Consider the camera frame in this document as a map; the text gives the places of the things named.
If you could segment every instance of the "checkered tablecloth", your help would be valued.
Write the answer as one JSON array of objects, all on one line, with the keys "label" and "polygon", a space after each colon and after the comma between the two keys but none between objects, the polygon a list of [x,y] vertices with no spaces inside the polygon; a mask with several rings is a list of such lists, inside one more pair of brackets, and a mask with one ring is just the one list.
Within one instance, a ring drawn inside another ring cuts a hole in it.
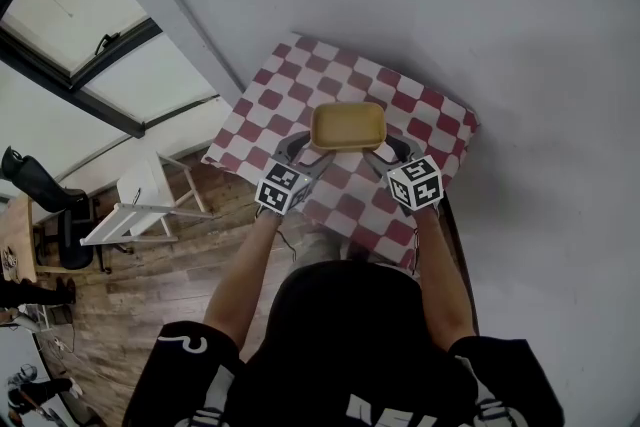
[{"label": "checkered tablecloth", "polygon": [[[413,137],[440,167],[444,187],[478,126],[473,112],[414,80],[353,52],[289,34],[258,71],[203,162],[257,184],[280,140],[309,130],[313,109],[336,101],[380,104],[388,132]],[[393,157],[386,144],[378,153]],[[318,156],[307,149],[300,160]],[[362,153],[338,153],[296,208],[401,266],[413,261],[413,218],[405,217]]]}]

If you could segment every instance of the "floor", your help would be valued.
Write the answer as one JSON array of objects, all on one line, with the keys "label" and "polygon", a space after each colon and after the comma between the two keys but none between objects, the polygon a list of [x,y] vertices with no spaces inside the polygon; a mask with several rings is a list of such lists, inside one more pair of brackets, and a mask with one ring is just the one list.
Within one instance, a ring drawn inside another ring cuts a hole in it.
[{"label": "floor", "polygon": [[[85,404],[109,426],[121,425],[161,326],[177,320],[202,320],[224,263],[240,246],[253,221],[254,186],[236,175],[200,164],[203,153],[196,152],[182,162],[192,166],[198,191],[216,218],[170,217],[178,242],[137,244],[133,255],[105,250],[105,264],[113,269],[111,275],[100,273],[94,261],[94,268],[87,269],[87,274],[74,276],[77,304],[73,307],[73,327],[58,326],[37,336],[52,375],[66,371],[74,377],[85,392]],[[184,175],[165,169],[179,197],[188,190]],[[98,198],[100,215],[110,212],[118,199],[115,189]],[[197,208],[195,203],[183,208],[190,207]],[[286,216],[282,232],[301,251],[302,237],[309,227],[301,214],[292,212]],[[55,233],[56,223],[49,221],[45,229],[47,234]],[[48,247],[47,264],[55,264],[55,251],[55,246]],[[256,316],[241,353],[245,360],[262,341],[271,303],[291,262],[291,250],[276,237]],[[46,286],[52,286],[53,281],[53,277],[43,280]],[[62,339],[73,354],[59,351],[52,343],[54,336]]]}]

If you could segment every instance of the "yellow bowl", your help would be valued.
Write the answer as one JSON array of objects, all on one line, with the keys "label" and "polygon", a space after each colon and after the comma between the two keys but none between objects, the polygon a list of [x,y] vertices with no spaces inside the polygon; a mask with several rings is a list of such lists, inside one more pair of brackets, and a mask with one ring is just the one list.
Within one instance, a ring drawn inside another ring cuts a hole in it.
[{"label": "yellow bowl", "polygon": [[384,110],[377,103],[325,103],[311,118],[311,143],[321,150],[376,149],[387,137]]}]

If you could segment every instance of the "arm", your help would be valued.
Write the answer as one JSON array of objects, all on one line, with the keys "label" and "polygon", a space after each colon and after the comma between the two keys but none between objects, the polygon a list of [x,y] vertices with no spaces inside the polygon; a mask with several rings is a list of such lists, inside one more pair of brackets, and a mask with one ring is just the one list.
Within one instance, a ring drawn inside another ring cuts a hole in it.
[{"label": "arm", "polygon": [[414,213],[420,241],[422,306],[433,342],[448,351],[457,340],[475,336],[473,314],[436,212],[423,208]]},{"label": "arm", "polygon": [[263,211],[240,246],[213,293],[204,316],[207,324],[242,349],[256,311],[264,273],[282,218]]}]

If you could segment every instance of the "table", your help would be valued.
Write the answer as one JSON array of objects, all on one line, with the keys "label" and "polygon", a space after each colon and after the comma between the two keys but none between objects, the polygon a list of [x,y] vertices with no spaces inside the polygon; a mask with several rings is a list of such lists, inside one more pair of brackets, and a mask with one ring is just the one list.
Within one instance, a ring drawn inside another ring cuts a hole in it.
[{"label": "table", "polygon": [[[33,244],[33,224],[31,218],[31,198],[20,194],[12,200],[0,214],[0,249],[11,248],[18,261],[18,282],[27,279],[38,281],[37,272],[64,274],[84,274],[86,271],[70,271],[63,267],[38,265]],[[3,278],[9,281],[9,273],[2,269]]]},{"label": "table", "polygon": [[[189,191],[174,199],[162,164],[180,169],[189,183]],[[127,242],[176,242],[165,216],[197,217],[213,219],[215,216],[205,208],[191,177],[191,168],[163,157],[156,152],[148,153],[118,180],[119,203],[86,237],[80,239],[83,246],[100,244],[122,244]],[[179,208],[194,198],[199,210]],[[166,236],[144,236],[143,233],[157,221],[162,223]]]},{"label": "table", "polygon": [[[336,101],[381,105],[387,131],[413,137],[440,167],[445,188],[478,127],[472,111],[419,82],[354,52],[289,34],[258,71],[203,162],[257,184],[273,164],[270,156],[278,142],[309,130],[313,109]],[[393,157],[386,144],[378,153]],[[300,161],[318,156],[307,149]],[[413,218],[402,213],[360,152],[338,153],[299,208],[402,267],[414,259]]]}]

